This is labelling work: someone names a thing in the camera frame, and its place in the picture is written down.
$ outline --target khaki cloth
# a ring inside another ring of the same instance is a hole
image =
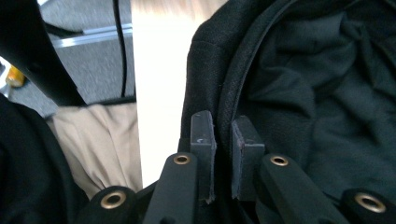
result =
[[[136,104],[60,107],[48,125],[90,199],[111,186],[143,188]]]

